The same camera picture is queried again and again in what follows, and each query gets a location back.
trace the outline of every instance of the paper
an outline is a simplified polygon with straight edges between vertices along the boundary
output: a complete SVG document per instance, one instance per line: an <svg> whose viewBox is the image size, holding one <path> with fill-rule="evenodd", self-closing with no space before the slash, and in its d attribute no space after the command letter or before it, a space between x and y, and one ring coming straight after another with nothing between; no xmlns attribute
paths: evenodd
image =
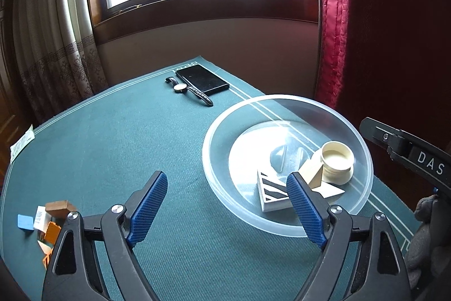
<svg viewBox="0 0 451 301"><path fill-rule="evenodd" d="M11 146L11 161L12 163L18 154L34 139L33 125L25 132L22 137Z"/></svg>
<svg viewBox="0 0 451 301"><path fill-rule="evenodd" d="M21 214L17 215L17 227L23 230L33 231L33 217L23 216Z"/></svg>
<svg viewBox="0 0 451 301"><path fill-rule="evenodd" d="M50 255L52 252L52 248L46 244L44 244L42 241L37 241L38 245L41 247L42 251L45 255Z"/></svg>
<svg viewBox="0 0 451 301"><path fill-rule="evenodd" d="M321 194L324 199L344 193L344 190L337 188L336 186L330 185L325 181L322 181L321 186L313 188L312 191Z"/></svg>
<svg viewBox="0 0 451 301"><path fill-rule="evenodd" d="M52 216L46 212L46 207L38 206L33 227L43 233L46 233L51 219Z"/></svg>

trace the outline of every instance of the beige patterned curtain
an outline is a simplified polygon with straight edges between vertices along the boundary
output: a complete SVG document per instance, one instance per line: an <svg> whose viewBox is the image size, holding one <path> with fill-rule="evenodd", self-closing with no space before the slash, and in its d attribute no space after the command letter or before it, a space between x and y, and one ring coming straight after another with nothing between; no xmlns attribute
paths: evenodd
<svg viewBox="0 0 451 301"><path fill-rule="evenodd" d="M108 87L87 0L14 0L23 86L40 123Z"/></svg>

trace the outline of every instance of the green table mat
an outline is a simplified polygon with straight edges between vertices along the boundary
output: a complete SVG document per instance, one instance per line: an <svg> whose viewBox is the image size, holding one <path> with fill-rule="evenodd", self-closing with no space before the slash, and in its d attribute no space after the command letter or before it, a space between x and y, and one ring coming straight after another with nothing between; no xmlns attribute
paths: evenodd
<svg viewBox="0 0 451 301"><path fill-rule="evenodd" d="M206 107L164 83L177 68L199 63L231 88ZM17 214L67 199L84 216L103 213L142 188L155 170L168 193L134 252L162 301L293 300L319 249L306 238L266 233L229 212L211 191L201 149L215 118L262 92L201 57L125 82L35 130L36 138L10 165L0 202L0 255L31 300L40 300L45 269L36 233L17 228ZM419 223L378 178L360 214L387 214L406 252ZM122 300L102 243L97 244L113 300ZM333 298L342 296L353 265L351 246Z"/></svg>

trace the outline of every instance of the wooden block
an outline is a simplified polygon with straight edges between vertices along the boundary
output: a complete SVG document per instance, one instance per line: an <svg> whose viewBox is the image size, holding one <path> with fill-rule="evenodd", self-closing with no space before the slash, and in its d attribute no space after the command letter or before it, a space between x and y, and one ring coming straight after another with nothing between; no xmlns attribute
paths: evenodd
<svg viewBox="0 0 451 301"><path fill-rule="evenodd" d="M67 215L77 209L67 200L59 200L46 204L46 212L55 218L66 219Z"/></svg>
<svg viewBox="0 0 451 301"><path fill-rule="evenodd" d="M55 222L50 222L47 228L47 232L44 235L44 240L50 242L53 246L55 246L60 231L60 226L58 226Z"/></svg>
<svg viewBox="0 0 451 301"><path fill-rule="evenodd" d="M307 160L299 169L299 174L311 189L321 186L323 163L321 161Z"/></svg>

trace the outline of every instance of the wristwatch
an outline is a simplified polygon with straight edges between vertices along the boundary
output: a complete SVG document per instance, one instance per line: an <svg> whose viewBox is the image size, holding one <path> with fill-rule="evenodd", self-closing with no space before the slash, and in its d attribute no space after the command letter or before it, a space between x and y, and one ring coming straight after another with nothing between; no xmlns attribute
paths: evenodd
<svg viewBox="0 0 451 301"><path fill-rule="evenodd" d="M211 101L211 99L206 94L200 92L197 88L188 86L186 83L179 83L174 77L168 77L165 81L166 83L172 83L175 93L185 93L186 91L191 91L199 99L203 100L208 106L213 106L213 101Z"/></svg>

